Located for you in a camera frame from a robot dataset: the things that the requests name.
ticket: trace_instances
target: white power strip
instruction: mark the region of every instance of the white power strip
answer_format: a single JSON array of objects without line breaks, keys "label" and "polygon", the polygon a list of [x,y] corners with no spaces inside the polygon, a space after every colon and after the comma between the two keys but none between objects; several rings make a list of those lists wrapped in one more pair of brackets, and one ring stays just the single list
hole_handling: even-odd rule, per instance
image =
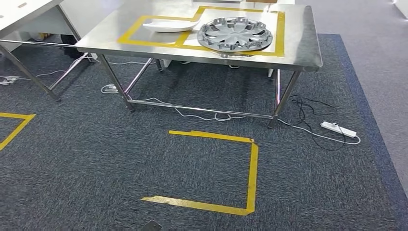
[{"label": "white power strip", "polygon": [[337,133],[344,134],[345,136],[348,136],[348,137],[351,137],[351,138],[354,138],[357,135],[357,133],[355,131],[348,130],[346,128],[340,127],[340,126],[337,125],[337,123],[332,123],[331,124],[329,122],[324,121],[320,125],[323,128],[327,128],[327,129],[335,131]]}]

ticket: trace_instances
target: yellow floor marking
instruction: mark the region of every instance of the yellow floor marking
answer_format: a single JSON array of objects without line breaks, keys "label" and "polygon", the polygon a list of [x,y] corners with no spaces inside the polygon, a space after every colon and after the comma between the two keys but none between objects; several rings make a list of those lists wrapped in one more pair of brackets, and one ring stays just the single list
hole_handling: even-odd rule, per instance
[{"label": "yellow floor marking", "polygon": [[207,138],[215,138],[215,139],[222,139],[222,140],[230,140],[230,141],[239,141],[239,142],[246,142],[252,143],[254,140],[246,137],[239,137],[239,136],[229,136],[217,133],[210,133],[204,131],[168,131],[169,134],[174,135],[183,135],[183,136],[198,136],[198,137],[207,137]]},{"label": "yellow floor marking", "polygon": [[15,119],[23,119],[21,124],[19,124],[14,131],[10,133],[9,136],[6,137],[1,143],[0,143],[0,151],[3,150],[3,148],[10,142],[12,139],[30,122],[36,116],[35,114],[32,115],[21,115],[21,114],[14,114],[14,113],[4,113],[0,112],[0,117],[6,117],[6,118],[15,118]]},{"label": "yellow floor marking", "polygon": [[[211,49],[203,46],[192,46],[192,45],[184,45],[184,42],[187,40],[188,36],[190,35],[190,31],[184,31],[180,33],[180,36],[177,38],[175,43],[162,43],[162,42],[149,42],[149,41],[141,41],[141,40],[132,40],[130,37],[139,29],[139,27],[143,24],[144,21],[147,19],[166,19],[166,20],[181,20],[181,21],[191,21],[196,22],[198,21],[201,16],[203,15],[206,9],[214,9],[214,10],[229,10],[229,11],[244,11],[244,12],[258,12],[263,13],[264,10],[259,9],[241,9],[241,8],[231,8],[231,7],[217,7],[217,6],[200,6],[196,11],[193,18],[182,18],[182,17],[170,17],[170,16],[154,16],[154,15],[144,15],[139,17],[137,21],[129,27],[129,29],[117,40],[117,42],[122,44],[129,44],[129,45],[138,45],[138,46],[154,46],[154,47],[170,47],[170,48],[179,48],[179,49],[190,49],[190,50],[198,50],[198,51],[212,51]],[[284,56],[284,43],[285,43],[285,12],[280,11],[268,11],[269,13],[277,13],[278,14],[278,22],[276,25],[276,43],[275,43],[275,51],[243,51],[237,52],[236,54],[241,55],[263,55],[263,56]]]},{"label": "yellow floor marking", "polygon": [[253,139],[250,139],[247,137],[230,136],[230,135],[223,135],[223,134],[204,132],[204,131],[185,132],[185,131],[170,130],[168,131],[168,133],[174,134],[174,135],[197,136],[197,137],[206,137],[206,138],[215,138],[215,139],[251,143],[251,158],[250,158],[250,164],[249,164],[248,195],[247,195],[247,201],[246,201],[246,208],[236,208],[236,207],[231,207],[231,206],[215,205],[215,204],[181,200],[177,198],[170,198],[170,197],[164,197],[164,196],[143,197],[142,198],[143,201],[176,205],[176,206],[182,206],[182,207],[188,207],[188,208],[203,209],[203,210],[209,210],[209,211],[214,211],[214,212],[229,213],[229,214],[242,215],[242,216],[246,216],[255,211],[256,175],[257,175],[257,168],[258,168],[258,146],[254,143]]},{"label": "yellow floor marking", "polygon": [[247,211],[245,208],[235,208],[235,207],[229,207],[229,206],[224,206],[224,205],[214,205],[214,204],[208,204],[208,203],[202,203],[202,202],[175,199],[175,198],[164,197],[164,196],[143,197],[142,200],[162,203],[162,204],[176,205],[176,206],[181,206],[181,207],[197,208],[197,209],[209,210],[209,211],[220,212],[220,213],[243,215],[243,216],[251,213],[250,211]]}]

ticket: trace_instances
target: electrical cord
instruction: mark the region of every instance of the electrical cord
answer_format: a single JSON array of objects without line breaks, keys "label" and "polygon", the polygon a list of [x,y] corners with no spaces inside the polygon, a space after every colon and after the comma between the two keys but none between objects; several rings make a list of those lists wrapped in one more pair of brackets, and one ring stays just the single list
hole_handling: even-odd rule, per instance
[{"label": "electrical cord", "polygon": [[[300,119],[300,122],[298,122],[296,125],[291,125],[291,124],[286,123],[286,122],[284,122],[284,121],[282,121],[282,120],[279,120],[279,121],[282,122],[283,124],[286,124],[286,125],[290,126],[290,127],[297,128],[297,129],[302,129],[302,130],[307,131],[308,133],[311,134],[311,137],[312,137],[313,141],[316,143],[316,145],[319,146],[321,149],[324,149],[324,150],[327,150],[327,151],[337,151],[337,150],[341,149],[341,148],[342,148],[344,145],[346,145],[346,144],[359,144],[359,143],[361,142],[361,139],[360,139],[360,137],[358,137],[358,136],[356,136],[356,137],[358,138],[358,142],[356,142],[356,143],[346,142],[346,137],[345,137],[343,131],[342,131],[341,128],[340,128],[340,131],[342,132],[342,135],[343,135],[343,141],[335,140],[335,139],[332,139],[332,138],[329,138],[329,137],[324,137],[324,138],[329,139],[329,140],[334,140],[334,141],[337,141],[337,142],[341,142],[342,145],[341,145],[340,147],[335,148],[335,149],[330,149],[330,148],[325,148],[325,147],[321,146],[321,145],[315,140],[315,138],[314,138],[313,135],[318,136],[318,137],[323,137],[323,136],[313,133],[312,127],[305,121],[305,119],[306,119],[306,114],[305,114],[305,111],[303,110],[303,106],[304,106],[304,105],[307,105],[308,107],[312,108],[313,114],[314,114],[314,115],[317,115],[317,116],[332,115],[332,114],[334,114],[334,113],[337,112],[337,108],[334,107],[334,106],[331,106],[330,104],[327,104],[327,103],[324,103],[324,102],[321,102],[321,101],[311,100],[311,99],[306,98],[306,97],[300,97],[300,96],[298,96],[298,95],[293,95],[293,96],[291,96],[290,98],[292,98],[292,97],[296,97],[296,99],[292,99],[292,102],[296,102],[296,104],[297,104],[298,107],[299,107],[299,119]],[[309,100],[309,101],[311,101],[311,102],[317,102],[317,103],[324,104],[324,105],[326,105],[326,106],[328,106],[328,107],[330,107],[330,108],[334,108],[335,111],[334,111],[334,112],[330,112],[330,113],[325,113],[325,114],[317,114],[317,113],[315,113],[315,110],[314,110],[314,108],[313,108],[311,105],[309,105],[309,104],[303,102],[303,99]],[[306,128],[302,128],[302,127],[298,127],[298,126],[297,126],[297,125],[300,125],[300,124],[302,124],[302,123],[306,124],[307,127],[309,128],[309,130],[307,130]]]},{"label": "electrical cord", "polygon": [[[139,101],[149,101],[149,100],[156,100],[156,101],[161,102],[161,103],[163,103],[163,104],[172,105],[171,103],[163,102],[163,101],[161,101],[161,100],[159,100],[159,99],[157,99],[157,98],[154,98],[154,97],[153,97],[153,98],[148,98],[148,99],[145,99],[145,100],[139,100]],[[222,119],[222,118],[217,118],[218,113],[215,113],[215,114],[214,114],[214,118],[206,119],[206,118],[202,118],[202,117],[200,117],[200,116],[198,116],[198,115],[184,115],[184,114],[181,113],[177,108],[174,108],[174,110],[176,110],[182,117],[195,117],[195,118],[199,118],[199,119],[202,119],[202,120],[205,120],[205,121],[216,120],[216,121],[219,121],[219,122],[224,122],[224,121],[229,121],[229,120],[232,120],[232,119],[242,119],[242,118],[245,118],[245,116],[241,116],[241,117],[231,117],[230,115],[227,114],[227,115],[228,115],[228,118]]]},{"label": "electrical cord", "polygon": [[[328,139],[328,140],[331,140],[331,141],[336,141],[336,142],[344,143],[343,141],[340,141],[340,140],[336,140],[336,139],[333,139],[333,138],[330,138],[330,137],[325,137],[325,136],[321,136],[321,135],[319,135],[319,134],[313,133],[313,132],[307,130],[306,128],[302,128],[302,127],[298,127],[298,126],[294,126],[294,125],[288,124],[288,123],[286,123],[285,121],[283,121],[283,120],[281,120],[281,119],[278,119],[278,121],[281,122],[281,123],[283,123],[283,124],[285,124],[285,125],[288,125],[288,126],[290,126],[290,127],[292,127],[292,128],[297,128],[297,129],[301,129],[301,130],[303,130],[303,131],[306,131],[306,132],[308,132],[308,133],[310,133],[310,134],[312,134],[312,135],[315,135],[315,136],[318,136],[318,137],[322,137],[322,138],[325,138],[325,139]],[[360,137],[356,136],[356,138],[358,139],[357,142],[355,142],[355,143],[345,142],[345,144],[355,145],[355,144],[361,143]]]},{"label": "electrical cord", "polygon": [[[192,61],[187,61],[187,62],[180,62],[181,64],[189,64],[192,63]],[[228,65],[231,69],[238,69],[240,68],[240,66],[232,66],[232,65]]]},{"label": "electrical cord", "polygon": [[[80,57],[80,58],[77,58],[77,59],[75,59],[74,61],[72,61],[72,63],[71,63],[71,65],[69,66],[69,68],[71,68],[72,65],[74,65],[74,63],[75,63],[76,61],[80,60],[80,59],[93,59],[93,60],[95,60],[96,62],[100,63],[100,61],[99,61],[97,58],[94,58],[94,57]],[[112,65],[125,65],[125,64],[146,64],[146,63],[126,62],[126,63],[109,63],[109,64],[112,64]],[[64,73],[65,73],[66,70],[58,70],[58,71],[53,71],[53,72],[51,72],[51,73],[39,74],[39,75],[36,75],[36,77],[50,76],[50,75],[53,75],[53,74],[58,73],[58,72],[64,72]],[[11,84],[11,83],[14,83],[14,81],[16,81],[16,80],[31,80],[30,78],[20,78],[20,77],[18,77],[18,76],[11,76],[11,77],[0,76],[0,77],[6,79],[6,80],[4,80],[3,82],[0,82],[0,85],[9,85],[9,84]],[[105,94],[105,93],[106,93],[106,94],[115,94],[116,92],[103,92],[103,91],[102,91],[103,89],[105,89],[105,88],[108,87],[108,86],[109,86],[109,85],[104,86],[104,87],[101,89],[101,92],[104,93],[104,94]]]}]

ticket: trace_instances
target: black object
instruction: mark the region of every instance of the black object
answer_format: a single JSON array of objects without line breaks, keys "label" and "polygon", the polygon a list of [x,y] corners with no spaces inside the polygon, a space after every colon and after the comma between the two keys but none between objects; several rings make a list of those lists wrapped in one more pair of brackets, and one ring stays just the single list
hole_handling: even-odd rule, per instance
[{"label": "black object", "polygon": [[[75,37],[72,35],[61,35],[61,41],[63,42],[63,44],[70,44],[70,45],[75,45],[77,42]],[[73,59],[77,59],[81,57],[84,53],[79,52],[75,48],[64,47],[64,54],[68,55],[69,57]]]}]

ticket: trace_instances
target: gray carpet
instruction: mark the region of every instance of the gray carpet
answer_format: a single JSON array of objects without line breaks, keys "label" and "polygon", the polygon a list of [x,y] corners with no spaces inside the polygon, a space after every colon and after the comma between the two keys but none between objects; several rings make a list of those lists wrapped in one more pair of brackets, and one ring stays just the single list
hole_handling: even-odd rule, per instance
[{"label": "gray carpet", "polygon": [[[58,88],[64,93],[61,103],[53,102],[31,81],[0,86],[0,111],[37,114],[0,152],[0,229],[139,229],[151,219],[166,230],[402,228],[401,211],[390,200],[377,167],[376,149],[365,133],[367,127],[336,50],[337,40],[327,35],[319,39],[324,67],[304,74],[294,94],[338,106],[338,113],[327,116],[306,110],[306,121],[315,132],[342,139],[319,128],[322,121],[357,131],[360,145],[334,152],[319,148],[309,134],[283,124],[267,129],[263,119],[205,122],[183,118],[173,109],[143,105],[137,105],[131,114],[118,95],[100,94],[100,88],[109,83],[100,64],[81,64]],[[23,46],[14,54],[35,74],[65,69],[72,61],[58,48]],[[142,60],[108,58],[114,62]],[[19,74],[7,61],[0,65],[0,76]],[[140,68],[114,66],[123,80]],[[256,68],[177,62],[158,73],[152,65],[133,95],[271,113],[273,82],[266,73]],[[282,73],[285,82],[289,77],[290,73]],[[295,123],[296,104],[289,102],[281,118]],[[145,196],[161,195],[245,207],[249,146],[169,135],[169,130],[253,138],[259,146],[255,212],[237,216],[141,201]],[[341,145],[318,141],[327,148]]]},{"label": "gray carpet", "polygon": [[296,0],[296,4],[312,7],[318,33],[342,36],[408,194],[408,20],[392,4],[396,1],[401,0]]}]

